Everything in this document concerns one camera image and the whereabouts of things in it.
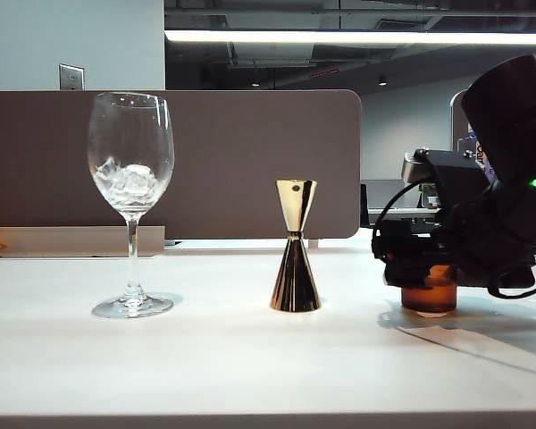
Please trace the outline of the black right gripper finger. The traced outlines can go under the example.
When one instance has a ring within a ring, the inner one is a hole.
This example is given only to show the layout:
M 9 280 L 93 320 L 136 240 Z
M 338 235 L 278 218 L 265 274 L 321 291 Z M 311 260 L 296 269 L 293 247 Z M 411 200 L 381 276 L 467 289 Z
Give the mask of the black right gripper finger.
M 404 265 L 390 262 L 385 265 L 383 277 L 389 286 L 401 289 L 429 289 L 425 283 L 429 272 L 429 267 L 425 264 Z

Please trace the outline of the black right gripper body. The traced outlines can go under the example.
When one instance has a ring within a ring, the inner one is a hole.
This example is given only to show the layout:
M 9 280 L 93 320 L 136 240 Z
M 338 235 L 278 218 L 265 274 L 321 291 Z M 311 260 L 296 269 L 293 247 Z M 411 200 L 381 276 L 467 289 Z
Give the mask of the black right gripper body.
M 374 256 L 392 267 L 455 265 L 448 250 L 448 227 L 436 223 L 424 237 L 414 234 L 409 220 L 378 220 L 374 225 Z

